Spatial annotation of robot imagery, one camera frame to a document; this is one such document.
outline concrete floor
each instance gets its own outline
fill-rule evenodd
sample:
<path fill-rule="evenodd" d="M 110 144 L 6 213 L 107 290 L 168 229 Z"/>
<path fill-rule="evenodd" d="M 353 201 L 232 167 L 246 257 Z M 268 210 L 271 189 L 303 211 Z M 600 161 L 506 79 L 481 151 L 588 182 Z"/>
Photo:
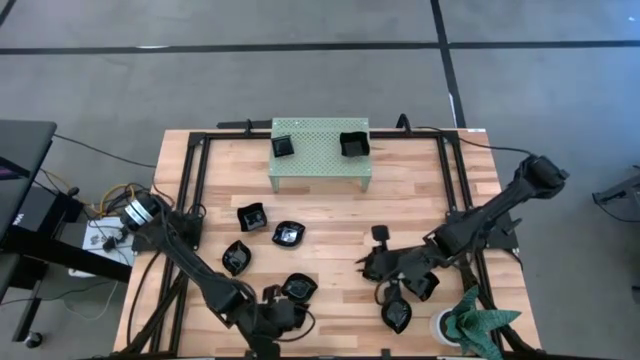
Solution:
<path fill-rule="evenodd" d="M 634 1 L 441 6 L 449 41 L 640 39 Z M 421 0 L 18 0 L 0 28 L 0 48 L 436 39 L 429 2 Z M 640 283 L 640 228 L 607 217 L 590 194 L 640 163 L 640 49 L 456 50 L 452 57 L 469 127 L 487 128 L 495 145 L 547 154 L 572 174 L 553 202 L 513 213 L 524 217 L 517 233 L 544 348 L 637 358 L 640 306 L 630 285 Z M 453 125 L 438 50 L 0 56 L 0 79 L 0 118 L 56 121 L 60 134 L 141 162 L 155 161 L 167 128 L 247 117 L 367 116 L 390 126 L 405 112 L 414 126 Z M 494 155 L 506 184 L 520 156 Z M 92 199 L 152 175 L 60 141 L 44 168 Z M 624 204 L 612 211 L 640 219 Z M 59 270 L 51 295 L 85 286 Z M 68 302 L 96 313 L 110 290 Z M 49 341 L 37 350 L 9 342 L 21 306 L 0 307 L 0 357 L 107 354 L 123 297 L 121 289 L 96 322 L 45 303 L 34 328 Z"/>

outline black desk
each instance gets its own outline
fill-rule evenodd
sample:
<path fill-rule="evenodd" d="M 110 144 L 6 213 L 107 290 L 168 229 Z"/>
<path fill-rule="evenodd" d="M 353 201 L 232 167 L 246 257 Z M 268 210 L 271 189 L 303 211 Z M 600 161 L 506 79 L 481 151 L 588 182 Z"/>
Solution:
<path fill-rule="evenodd" d="M 125 283 L 131 275 L 131 267 L 127 265 L 55 240 L 53 229 L 28 230 L 20 226 L 20 208 L 51 146 L 55 130 L 56 124 L 52 122 L 0 120 L 0 157 L 28 172 L 17 178 L 0 179 L 0 301 L 10 286 L 32 290 L 13 341 L 23 341 L 29 333 L 41 301 L 38 290 L 48 263 Z M 63 204 L 59 221 L 75 221 L 78 211 L 70 219 L 65 209 L 72 203 L 78 204 L 77 200 L 62 193 L 56 196 L 56 201 Z"/>

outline wooden table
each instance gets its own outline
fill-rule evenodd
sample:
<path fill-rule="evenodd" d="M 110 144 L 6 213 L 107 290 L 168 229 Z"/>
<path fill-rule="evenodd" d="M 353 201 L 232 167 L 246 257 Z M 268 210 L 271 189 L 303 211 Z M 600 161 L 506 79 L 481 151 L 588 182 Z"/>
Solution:
<path fill-rule="evenodd" d="M 174 197 L 178 193 L 189 132 L 167 131 L 162 143 L 155 182 L 161 191 Z M 461 130 L 460 136 L 488 144 L 484 132 Z M 405 291 L 405 299 L 412 304 L 413 319 L 402 334 L 396 335 L 380 319 L 380 307 L 373 300 L 375 284 L 364 280 L 354 264 L 375 245 L 370 233 L 372 225 L 389 226 L 389 247 L 393 249 L 421 244 L 422 236 L 443 222 L 447 203 L 436 142 L 372 140 L 373 178 L 364 194 L 357 180 L 321 178 L 283 179 L 280 193 L 273 194 L 267 176 L 269 149 L 268 140 L 213 142 L 203 196 L 208 215 L 198 254 L 214 270 L 225 271 L 222 253 L 241 239 L 250 247 L 253 260 L 240 278 L 258 294 L 265 286 L 282 284 L 293 272 L 305 273 L 317 281 L 319 289 L 311 300 L 310 310 L 318 323 L 306 338 L 282 344 L 282 355 L 375 356 L 381 348 L 391 349 L 394 355 L 456 354 L 457 350 L 439 345 L 430 335 L 429 317 L 460 299 L 463 290 L 457 270 L 435 270 L 440 285 L 426 302 L 421 303 Z M 466 144 L 462 144 L 462 150 L 474 204 L 481 205 L 500 191 L 491 152 Z M 199 159 L 197 152 L 194 159 Z M 451 149 L 449 159 L 457 180 Z M 192 184 L 196 171 L 194 166 Z M 459 186 L 455 185 L 458 203 L 462 204 Z M 269 227 L 241 233 L 236 208 L 253 202 L 264 203 Z M 275 226 L 283 220 L 307 226 L 303 243 L 295 250 L 282 249 L 270 240 Z M 131 302 L 151 256 L 143 254 L 135 260 L 114 350 L 126 344 Z M 496 305 L 521 311 L 513 327 L 530 345 L 539 346 L 518 263 L 503 251 L 487 250 L 485 256 Z M 132 334 L 142 328 L 156 307 L 163 267 L 161 255 L 143 285 Z M 161 349 L 168 348 L 172 320 L 170 310 Z M 290 332 L 284 337 L 296 334 L 297 331 Z M 205 307 L 200 291 L 190 284 L 179 354 L 241 356 L 246 348 L 237 329 L 226 329 Z"/>

